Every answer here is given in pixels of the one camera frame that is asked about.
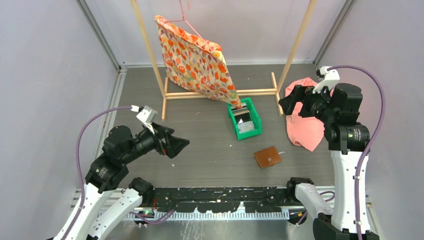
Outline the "green plastic card bin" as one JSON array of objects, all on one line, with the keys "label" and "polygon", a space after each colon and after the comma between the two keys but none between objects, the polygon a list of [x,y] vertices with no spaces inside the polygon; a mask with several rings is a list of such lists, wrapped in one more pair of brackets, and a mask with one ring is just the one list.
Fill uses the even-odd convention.
[{"label": "green plastic card bin", "polygon": [[263,133],[262,120],[250,97],[241,99],[241,108],[235,108],[228,103],[227,112],[239,141]]}]

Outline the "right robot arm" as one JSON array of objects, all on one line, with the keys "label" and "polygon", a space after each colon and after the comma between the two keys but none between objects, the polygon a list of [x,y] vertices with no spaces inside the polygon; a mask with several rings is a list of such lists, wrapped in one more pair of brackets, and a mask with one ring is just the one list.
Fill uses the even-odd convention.
[{"label": "right robot arm", "polygon": [[304,206],[313,221],[316,240],[379,238],[371,231],[367,215],[365,173],[371,135],[358,122],[362,100],[358,86],[339,83],[333,90],[324,87],[321,92],[297,84],[279,101],[286,115],[291,115],[296,104],[301,103],[300,117],[314,117],[324,125],[334,167],[334,205],[324,200],[309,178],[292,177],[285,192],[288,203]]}]

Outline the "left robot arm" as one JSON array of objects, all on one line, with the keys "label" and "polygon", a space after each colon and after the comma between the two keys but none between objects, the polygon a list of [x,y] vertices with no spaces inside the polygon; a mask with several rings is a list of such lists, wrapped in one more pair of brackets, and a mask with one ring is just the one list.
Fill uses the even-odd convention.
[{"label": "left robot arm", "polygon": [[175,137],[174,129],[152,123],[132,135],[129,127],[120,125],[109,131],[103,142],[102,154],[96,158],[84,178],[76,207],[55,240],[104,240],[136,207],[148,207],[153,202],[153,185],[134,178],[124,194],[103,214],[101,208],[129,173],[127,165],[151,151],[172,159],[190,144],[188,139]]}]

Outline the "brown leather card holder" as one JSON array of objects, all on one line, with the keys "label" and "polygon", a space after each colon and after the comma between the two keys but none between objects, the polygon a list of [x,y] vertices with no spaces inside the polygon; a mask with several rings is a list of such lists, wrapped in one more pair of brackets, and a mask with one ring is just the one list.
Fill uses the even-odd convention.
[{"label": "brown leather card holder", "polygon": [[268,168],[282,162],[282,157],[275,146],[257,151],[253,154],[253,156],[261,169]]}]

